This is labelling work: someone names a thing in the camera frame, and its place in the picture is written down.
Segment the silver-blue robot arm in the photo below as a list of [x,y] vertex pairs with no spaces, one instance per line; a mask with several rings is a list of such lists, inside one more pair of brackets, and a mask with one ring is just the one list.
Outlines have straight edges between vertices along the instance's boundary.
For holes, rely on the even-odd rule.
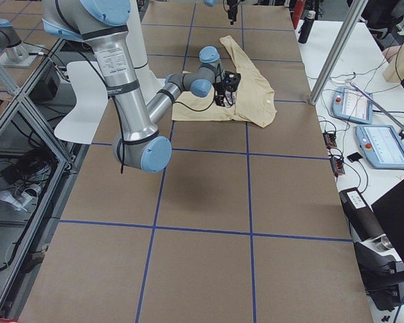
[[44,1],[42,20],[49,34],[92,48],[119,118],[120,132],[113,143],[117,161],[144,172],[161,172],[172,146],[156,123],[181,93],[204,98],[223,82],[225,72],[217,48],[206,46],[199,53],[197,72],[171,74],[145,102],[126,44],[130,16],[129,1]]
[[[203,3],[208,7],[213,7],[216,4],[215,0],[203,0]],[[238,0],[226,0],[222,1],[222,6],[224,11],[228,15],[228,19],[231,25],[237,21],[238,14],[238,6],[240,5],[240,1]]]

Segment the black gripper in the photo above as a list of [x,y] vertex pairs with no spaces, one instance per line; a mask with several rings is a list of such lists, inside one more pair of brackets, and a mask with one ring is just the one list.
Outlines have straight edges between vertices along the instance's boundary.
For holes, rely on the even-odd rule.
[[234,25],[233,19],[236,19],[238,13],[238,0],[227,0],[226,5],[228,6],[226,12],[228,13],[228,18],[230,19],[230,25]]
[[226,108],[230,108],[230,104],[227,101],[226,97],[226,90],[229,88],[230,81],[229,80],[223,80],[220,82],[217,82],[214,84],[214,90],[215,90],[215,104],[217,106],[222,106],[222,101],[224,101],[224,106]]

